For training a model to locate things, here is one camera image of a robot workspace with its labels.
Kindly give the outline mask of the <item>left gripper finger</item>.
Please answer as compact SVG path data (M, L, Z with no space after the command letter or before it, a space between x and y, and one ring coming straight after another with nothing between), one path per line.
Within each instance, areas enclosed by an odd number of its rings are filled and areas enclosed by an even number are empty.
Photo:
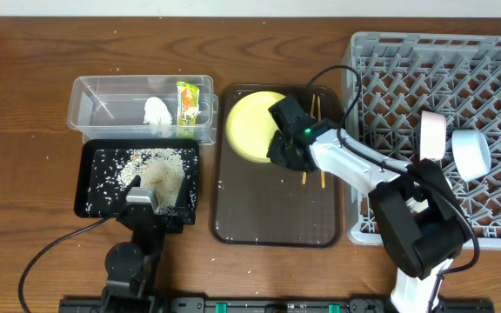
M124 187L124 191L130 191L132 188L138 188L141 183L141 177L136 175L133 179Z
M177 194L176 211L179 216L186 216L190 211L190 188L187 177L183 179Z

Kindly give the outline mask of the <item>white napkin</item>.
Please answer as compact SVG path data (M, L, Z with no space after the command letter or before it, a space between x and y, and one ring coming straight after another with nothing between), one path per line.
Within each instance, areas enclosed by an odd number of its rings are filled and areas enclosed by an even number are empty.
M150 97L144 105L144 123L148 125L172 125L172 116L166 104L158 97Z

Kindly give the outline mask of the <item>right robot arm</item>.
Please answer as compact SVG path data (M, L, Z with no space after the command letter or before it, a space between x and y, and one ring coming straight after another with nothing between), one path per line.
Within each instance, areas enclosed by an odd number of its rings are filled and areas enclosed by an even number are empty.
M444 276L473 267L476 235L442 170L384 156L324 119L276 123L268 158L291 170L322 170L369 198L383 246L397 265L391 303L399 312L435 312Z

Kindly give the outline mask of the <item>pink white bowl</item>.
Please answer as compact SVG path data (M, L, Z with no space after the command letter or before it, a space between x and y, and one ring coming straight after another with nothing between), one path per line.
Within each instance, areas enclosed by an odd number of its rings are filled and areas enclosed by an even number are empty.
M446 118L424 110L421 114L419 158L438 161L444 158Z

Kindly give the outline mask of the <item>light blue bowl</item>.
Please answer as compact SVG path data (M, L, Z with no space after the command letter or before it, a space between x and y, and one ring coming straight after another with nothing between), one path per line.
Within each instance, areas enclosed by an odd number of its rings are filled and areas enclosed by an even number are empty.
M458 174L465 182L486 176L490 172L490 149L480 131L454 130L451 147Z

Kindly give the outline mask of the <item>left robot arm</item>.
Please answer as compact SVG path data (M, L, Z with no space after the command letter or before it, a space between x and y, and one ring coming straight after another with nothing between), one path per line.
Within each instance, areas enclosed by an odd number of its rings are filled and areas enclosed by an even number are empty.
M180 234L185 224L193 224L190 182L184 178L177 189L171 215L157 214L157 191L141 186L135 176L122 192L113 216L132 231L129 242L112 247L106 255L106 286L100 311L169 312L170 301L154 291L157 269L169 233Z

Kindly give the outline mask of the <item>yellow plate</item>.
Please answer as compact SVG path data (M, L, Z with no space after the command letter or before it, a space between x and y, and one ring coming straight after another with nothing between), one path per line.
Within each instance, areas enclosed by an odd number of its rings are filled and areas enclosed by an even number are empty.
M251 93L230 109L226 119L226 136L231 148L242 158L254 163L269 163L271 139L278 130L269 108L285 99L274 91Z

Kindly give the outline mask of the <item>white cup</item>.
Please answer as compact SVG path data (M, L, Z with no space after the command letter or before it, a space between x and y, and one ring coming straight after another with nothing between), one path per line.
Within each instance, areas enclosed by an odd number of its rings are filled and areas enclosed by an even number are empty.
M414 198L410 198L406 204L410 208L410 210L414 213L420 213L429 207L427 200L423 200L423 201L419 202L419 201L415 200Z

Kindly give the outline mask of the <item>wooden chopstick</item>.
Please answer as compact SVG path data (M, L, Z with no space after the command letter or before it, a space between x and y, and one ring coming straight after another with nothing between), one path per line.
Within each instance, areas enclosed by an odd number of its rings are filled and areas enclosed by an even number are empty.
M320 97L317 97L317 120L318 121L322 120L321 98ZM320 176L321 176L321 188L325 189L325 172L323 170L321 170Z
M316 102L316 95L313 94L312 95L312 98L311 98L311 110L310 110L310 116L314 118L314 111L315 111L315 102ZM302 185L306 185L306 181L307 181L307 173L306 172L303 172L303 175L302 175Z

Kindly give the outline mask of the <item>green orange snack wrapper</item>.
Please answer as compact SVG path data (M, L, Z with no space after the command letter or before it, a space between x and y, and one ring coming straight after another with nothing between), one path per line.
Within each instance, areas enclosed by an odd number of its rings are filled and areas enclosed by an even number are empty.
M192 83L177 82L177 125L179 137L192 137L197 125L200 89Z

